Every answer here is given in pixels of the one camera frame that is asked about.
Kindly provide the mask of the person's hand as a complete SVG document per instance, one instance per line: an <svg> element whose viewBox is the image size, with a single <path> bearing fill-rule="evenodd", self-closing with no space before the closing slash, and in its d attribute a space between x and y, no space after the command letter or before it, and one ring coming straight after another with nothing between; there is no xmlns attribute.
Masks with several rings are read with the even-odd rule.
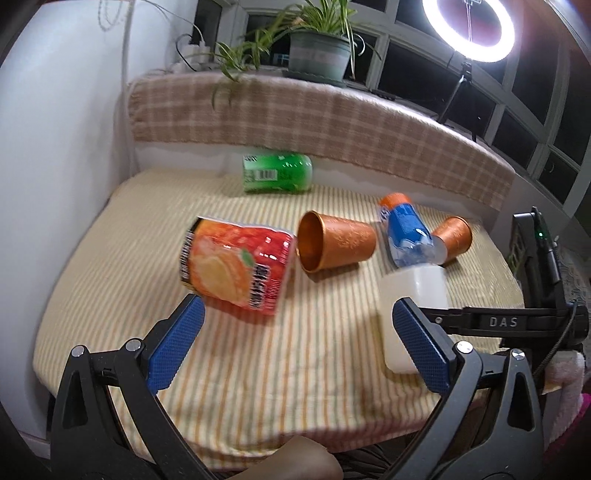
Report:
<svg viewBox="0 0 591 480"><path fill-rule="evenodd" d="M317 442L296 436L273 455L247 468L232 479L303 480L342 479L344 472L335 456Z"/></svg>

